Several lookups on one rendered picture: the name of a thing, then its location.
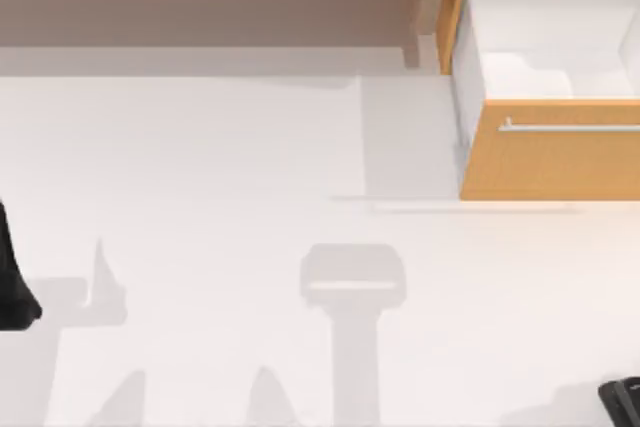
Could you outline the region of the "pale wooden drawer front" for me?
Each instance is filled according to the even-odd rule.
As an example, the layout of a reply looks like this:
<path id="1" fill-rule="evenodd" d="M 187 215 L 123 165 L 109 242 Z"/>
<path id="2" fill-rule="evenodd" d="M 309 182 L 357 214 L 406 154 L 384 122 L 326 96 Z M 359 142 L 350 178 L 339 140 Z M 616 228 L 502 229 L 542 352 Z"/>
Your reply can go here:
<path id="1" fill-rule="evenodd" d="M 640 124 L 640 99 L 487 100 L 465 201 L 640 201 L 640 133 L 498 132 L 523 124 Z"/>

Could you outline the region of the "white open drawer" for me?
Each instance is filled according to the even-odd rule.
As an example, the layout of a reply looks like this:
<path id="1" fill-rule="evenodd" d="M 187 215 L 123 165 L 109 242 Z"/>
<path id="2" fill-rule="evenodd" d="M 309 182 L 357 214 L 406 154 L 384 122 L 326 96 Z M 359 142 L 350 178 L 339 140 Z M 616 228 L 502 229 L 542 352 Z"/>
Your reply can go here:
<path id="1" fill-rule="evenodd" d="M 463 0 L 451 67 L 466 154 L 488 100 L 640 101 L 640 0 Z"/>

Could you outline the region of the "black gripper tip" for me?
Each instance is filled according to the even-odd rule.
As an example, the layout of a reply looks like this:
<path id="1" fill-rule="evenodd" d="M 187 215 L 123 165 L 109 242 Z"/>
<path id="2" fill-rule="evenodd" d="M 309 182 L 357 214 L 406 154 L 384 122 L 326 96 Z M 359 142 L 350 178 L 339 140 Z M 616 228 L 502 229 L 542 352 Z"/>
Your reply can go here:
<path id="1" fill-rule="evenodd" d="M 0 331 L 25 331 L 43 309 L 20 272 L 4 204 L 0 201 Z"/>

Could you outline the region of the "black stapler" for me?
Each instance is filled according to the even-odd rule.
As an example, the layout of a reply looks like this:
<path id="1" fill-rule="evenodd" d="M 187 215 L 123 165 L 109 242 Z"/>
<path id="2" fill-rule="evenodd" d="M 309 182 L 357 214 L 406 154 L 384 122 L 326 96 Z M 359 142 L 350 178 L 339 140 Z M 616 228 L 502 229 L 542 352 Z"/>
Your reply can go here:
<path id="1" fill-rule="evenodd" d="M 614 427 L 640 427 L 640 376 L 605 382 L 598 396 Z"/>

